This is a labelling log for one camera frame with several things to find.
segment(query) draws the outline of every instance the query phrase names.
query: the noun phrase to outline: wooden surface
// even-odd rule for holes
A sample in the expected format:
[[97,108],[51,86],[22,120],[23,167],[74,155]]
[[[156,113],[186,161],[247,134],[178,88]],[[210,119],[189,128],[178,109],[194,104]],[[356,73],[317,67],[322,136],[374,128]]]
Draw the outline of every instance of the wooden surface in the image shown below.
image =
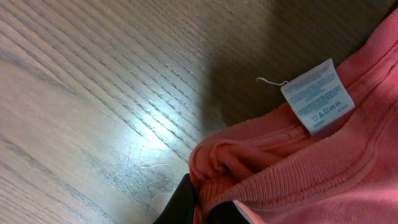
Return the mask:
[[151,223],[205,136],[364,44],[392,0],[0,0],[0,223]]

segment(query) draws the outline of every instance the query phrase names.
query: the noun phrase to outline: wood grain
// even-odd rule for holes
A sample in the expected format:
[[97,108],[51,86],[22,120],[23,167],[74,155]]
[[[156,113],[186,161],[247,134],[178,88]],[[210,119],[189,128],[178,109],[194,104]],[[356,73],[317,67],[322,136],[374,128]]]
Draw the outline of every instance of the wood grain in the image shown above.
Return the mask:
[[393,0],[0,0],[0,223],[151,223],[192,149]]

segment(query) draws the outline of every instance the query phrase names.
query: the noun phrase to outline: care label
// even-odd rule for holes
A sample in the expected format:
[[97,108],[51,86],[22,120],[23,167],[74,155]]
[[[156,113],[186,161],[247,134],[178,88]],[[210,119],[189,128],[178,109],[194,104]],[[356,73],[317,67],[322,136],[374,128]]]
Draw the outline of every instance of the care label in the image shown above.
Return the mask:
[[311,134],[355,107],[331,58],[282,86],[281,91]]

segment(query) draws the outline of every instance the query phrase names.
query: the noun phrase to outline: white label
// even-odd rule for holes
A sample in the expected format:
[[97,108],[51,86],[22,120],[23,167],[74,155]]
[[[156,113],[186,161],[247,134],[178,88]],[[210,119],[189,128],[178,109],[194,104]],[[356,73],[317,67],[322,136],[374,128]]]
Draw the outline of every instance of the white label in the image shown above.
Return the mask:
[[311,134],[317,133],[355,107],[331,58],[282,86],[281,90]]

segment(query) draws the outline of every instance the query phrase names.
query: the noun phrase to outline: pink garment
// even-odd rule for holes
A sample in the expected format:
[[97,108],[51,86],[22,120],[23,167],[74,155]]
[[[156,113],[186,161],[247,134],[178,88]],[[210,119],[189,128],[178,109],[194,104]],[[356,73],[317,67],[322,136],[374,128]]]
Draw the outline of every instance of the pink garment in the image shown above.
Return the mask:
[[257,223],[398,223],[397,42],[395,10],[336,69],[356,107],[322,134],[285,103],[201,142],[189,163],[196,223],[230,200]]

